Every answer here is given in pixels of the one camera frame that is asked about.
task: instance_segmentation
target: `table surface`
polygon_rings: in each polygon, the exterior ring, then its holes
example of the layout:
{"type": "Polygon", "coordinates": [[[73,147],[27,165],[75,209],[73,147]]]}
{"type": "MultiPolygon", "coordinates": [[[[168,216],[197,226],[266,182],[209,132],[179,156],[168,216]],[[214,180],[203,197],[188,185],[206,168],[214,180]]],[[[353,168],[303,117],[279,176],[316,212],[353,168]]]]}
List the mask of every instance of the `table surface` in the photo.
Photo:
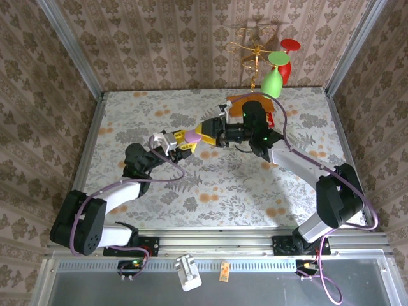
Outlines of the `table surface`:
{"type": "MultiPolygon", "coordinates": [[[[110,92],[88,172],[85,191],[118,181],[124,152],[134,142],[147,147],[149,136],[165,129],[194,129],[214,117],[228,96],[248,89],[110,92]]],[[[344,155],[322,88],[284,88],[279,101],[288,113],[288,137],[297,147],[331,163],[344,155]]],[[[275,129],[283,115],[275,106],[275,129]]],[[[294,173],[233,146],[199,143],[179,163],[187,177],[172,184],[151,184],[147,194],[111,211],[108,221],[138,228],[273,226],[295,227],[316,211],[316,193],[294,173]]],[[[178,177],[170,165],[155,168],[155,179],[178,177]]],[[[364,224],[362,213],[351,220],[364,224]]]]}

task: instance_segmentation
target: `aluminum frame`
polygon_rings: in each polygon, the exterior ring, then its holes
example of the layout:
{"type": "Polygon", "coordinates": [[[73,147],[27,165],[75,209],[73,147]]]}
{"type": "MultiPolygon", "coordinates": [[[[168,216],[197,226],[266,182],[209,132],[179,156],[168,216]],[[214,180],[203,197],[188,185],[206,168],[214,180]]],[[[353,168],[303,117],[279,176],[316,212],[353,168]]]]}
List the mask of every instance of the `aluminum frame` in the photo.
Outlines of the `aluminum frame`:
{"type": "MultiPolygon", "coordinates": [[[[231,260],[247,261],[265,260],[265,262],[282,259],[312,259],[313,256],[274,256],[271,246],[274,235],[289,235],[292,229],[143,229],[141,235],[155,235],[161,239],[159,256],[152,258],[174,262],[175,258],[190,253],[197,260],[231,260]]],[[[331,255],[323,260],[339,259],[376,259],[386,292],[392,305],[407,305],[407,297],[399,276],[398,268],[392,257],[392,250],[385,233],[368,232],[357,229],[339,229],[329,236],[331,255]]],[[[100,264],[133,258],[104,258],[102,249],[87,257],[76,257],[70,250],[60,245],[50,244],[39,273],[31,305],[47,305],[54,284],[59,263],[86,259],[100,264]]]]}
{"type": "Polygon", "coordinates": [[[350,42],[344,50],[343,56],[326,86],[330,95],[333,96],[336,93],[386,3],[387,0],[372,0],[367,5],[363,17],[357,25],[350,42]]]}
{"type": "MultiPolygon", "coordinates": [[[[353,155],[351,154],[350,146],[347,142],[346,134],[344,132],[343,125],[341,123],[340,116],[337,111],[333,96],[328,91],[325,91],[325,93],[326,93],[326,100],[327,100],[327,103],[330,109],[331,117],[336,127],[337,135],[339,136],[340,145],[342,146],[344,157],[346,159],[346,162],[350,164],[351,166],[353,166],[353,168],[355,169],[356,165],[353,160],[353,155]]],[[[357,175],[358,182],[361,185],[361,180],[357,172],[356,172],[356,175],[357,175]]],[[[363,215],[365,216],[367,225],[371,226],[374,224],[372,213],[367,207],[363,207],[363,215]]]]}
{"type": "Polygon", "coordinates": [[[109,93],[99,98],[96,105],[94,116],[92,118],[91,126],[89,128],[88,136],[85,142],[84,150],[82,151],[81,160],[78,165],[78,170],[75,175],[72,189],[83,191],[86,183],[89,167],[91,166],[92,155],[94,153],[96,140],[98,138],[98,131],[101,127],[102,118],[105,113],[106,102],[108,101],[109,93]]]}
{"type": "Polygon", "coordinates": [[[72,58],[75,67],[78,69],[87,84],[88,89],[92,92],[95,99],[99,99],[103,93],[102,86],[92,69],[91,63],[87,60],[71,32],[58,4],[54,0],[38,0],[38,4],[58,34],[59,39],[68,51],[69,56],[72,58]]]}

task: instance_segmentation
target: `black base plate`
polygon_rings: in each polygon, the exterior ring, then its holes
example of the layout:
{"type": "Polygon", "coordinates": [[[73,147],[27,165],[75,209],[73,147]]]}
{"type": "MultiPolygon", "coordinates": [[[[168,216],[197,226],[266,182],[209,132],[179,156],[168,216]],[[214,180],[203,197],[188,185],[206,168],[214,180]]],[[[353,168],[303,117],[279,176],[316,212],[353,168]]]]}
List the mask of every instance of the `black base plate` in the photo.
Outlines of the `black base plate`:
{"type": "MultiPolygon", "coordinates": [[[[302,254],[294,251],[295,245],[293,243],[292,236],[273,236],[272,237],[272,247],[274,256],[287,256],[287,255],[316,255],[316,249],[319,249],[320,239],[317,239],[313,244],[308,247],[309,251],[302,254]]],[[[323,255],[330,255],[330,245],[328,244],[328,239],[324,240],[323,244],[323,255]]]]}
{"type": "MultiPolygon", "coordinates": [[[[152,257],[157,257],[160,248],[159,237],[139,236],[139,244],[129,247],[147,247],[146,250],[151,251],[152,257]]],[[[120,251],[111,248],[103,249],[103,255],[108,257],[144,257],[143,251],[120,251]]]]}

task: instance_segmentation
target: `wall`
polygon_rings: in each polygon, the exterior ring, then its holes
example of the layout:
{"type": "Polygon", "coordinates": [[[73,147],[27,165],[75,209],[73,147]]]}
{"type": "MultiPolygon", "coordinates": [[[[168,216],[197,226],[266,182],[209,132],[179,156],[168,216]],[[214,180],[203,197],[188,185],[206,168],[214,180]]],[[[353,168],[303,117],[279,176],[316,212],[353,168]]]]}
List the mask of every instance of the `wall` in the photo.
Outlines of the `wall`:
{"type": "MultiPolygon", "coordinates": [[[[57,0],[104,91],[248,86],[239,27],[272,27],[261,35],[280,50],[294,38],[289,86],[323,86],[349,41],[368,0],[57,0]]],[[[270,71],[263,65],[258,80],[270,71]]]]}
{"type": "Polygon", "coordinates": [[[95,102],[35,1],[0,1],[0,305],[26,305],[95,102]]]}
{"type": "Polygon", "coordinates": [[[408,288],[408,2],[388,1],[335,102],[408,288]]]}

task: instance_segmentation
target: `pink object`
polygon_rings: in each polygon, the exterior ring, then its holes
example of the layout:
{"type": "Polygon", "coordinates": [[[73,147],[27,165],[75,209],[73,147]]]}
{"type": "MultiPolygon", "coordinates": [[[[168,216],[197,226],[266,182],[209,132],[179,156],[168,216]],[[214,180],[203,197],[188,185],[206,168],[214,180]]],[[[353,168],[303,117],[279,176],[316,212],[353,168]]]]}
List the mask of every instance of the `pink object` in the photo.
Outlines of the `pink object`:
{"type": "Polygon", "coordinates": [[[184,140],[188,143],[200,142],[201,138],[201,135],[197,134],[195,131],[187,131],[184,134],[184,140]]]}

